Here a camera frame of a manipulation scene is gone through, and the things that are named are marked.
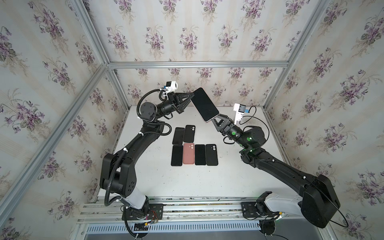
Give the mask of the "black phone pink edge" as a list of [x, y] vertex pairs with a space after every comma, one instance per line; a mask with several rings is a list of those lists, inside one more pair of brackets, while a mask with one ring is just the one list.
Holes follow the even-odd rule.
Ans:
[[219, 115], [219, 110], [203, 88], [198, 88], [193, 93], [191, 101], [205, 122], [209, 122]]

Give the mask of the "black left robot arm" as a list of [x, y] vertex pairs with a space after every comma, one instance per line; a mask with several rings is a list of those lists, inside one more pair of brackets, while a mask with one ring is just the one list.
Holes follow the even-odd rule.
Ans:
[[161, 97], [161, 103], [157, 105], [145, 102], [145, 98], [153, 93], [162, 95], [165, 91], [152, 90], [139, 100], [136, 111], [143, 122], [141, 129], [121, 150], [104, 156], [100, 176], [100, 188], [105, 190], [104, 205], [108, 207], [120, 202], [140, 218], [148, 214], [150, 207], [149, 198], [137, 188], [135, 165], [153, 142], [172, 132], [171, 125], [161, 118], [169, 120], [174, 112], [183, 113], [194, 96], [194, 93], [171, 92]]

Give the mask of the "black pad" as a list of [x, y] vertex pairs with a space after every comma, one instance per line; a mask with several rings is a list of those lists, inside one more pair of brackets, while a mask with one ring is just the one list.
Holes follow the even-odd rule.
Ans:
[[206, 165], [206, 146], [195, 145], [195, 165], [205, 166]]

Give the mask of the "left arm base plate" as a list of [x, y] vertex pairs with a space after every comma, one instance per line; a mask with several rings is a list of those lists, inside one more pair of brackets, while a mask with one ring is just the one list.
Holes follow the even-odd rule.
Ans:
[[142, 209], [138, 210], [132, 207], [124, 207], [122, 220], [136, 221], [136, 220], [161, 220], [163, 218], [164, 204], [149, 204], [144, 205]]

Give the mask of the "black phone case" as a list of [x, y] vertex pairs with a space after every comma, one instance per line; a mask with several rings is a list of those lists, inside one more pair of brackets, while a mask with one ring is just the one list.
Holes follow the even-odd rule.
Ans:
[[193, 143], [195, 139], [196, 126], [186, 125], [184, 131], [183, 141], [184, 143]]
[[207, 166], [218, 166], [218, 151], [215, 144], [206, 145], [206, 165]]

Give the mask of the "pink phone case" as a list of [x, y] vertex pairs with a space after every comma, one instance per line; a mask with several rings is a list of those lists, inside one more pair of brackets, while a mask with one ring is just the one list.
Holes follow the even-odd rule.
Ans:
[[193, 143], [184, 143], [183, 164], [193, 165], [194, 163], [195, 163], [195, 145]]

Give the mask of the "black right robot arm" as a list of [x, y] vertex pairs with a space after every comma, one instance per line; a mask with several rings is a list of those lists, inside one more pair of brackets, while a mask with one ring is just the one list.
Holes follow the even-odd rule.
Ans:
[[257, 215], [276, 219], [279, 213], [287, 213], [302, 216], [318, 228], [328, 225], [341, 207], [328, 177], [302, 172], [275, 158], [262, 147], [267, 139], [261, 127], [243, 131], [222, 114], [212, 122], [219, 133], [242, 147], [240, 156], [245, 164], [270, 174], [298, 194], [297, 197], [284, 198], [271, 191], [264, 192], [254, 204]]

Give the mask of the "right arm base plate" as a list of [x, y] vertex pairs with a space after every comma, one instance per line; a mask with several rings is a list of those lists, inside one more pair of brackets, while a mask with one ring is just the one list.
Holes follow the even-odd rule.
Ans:
[[279, 212], [271, 211], [265, 203], [262, 202], [241, 202], [242, 214], [246, 219], [256, 218], [275, 218]]

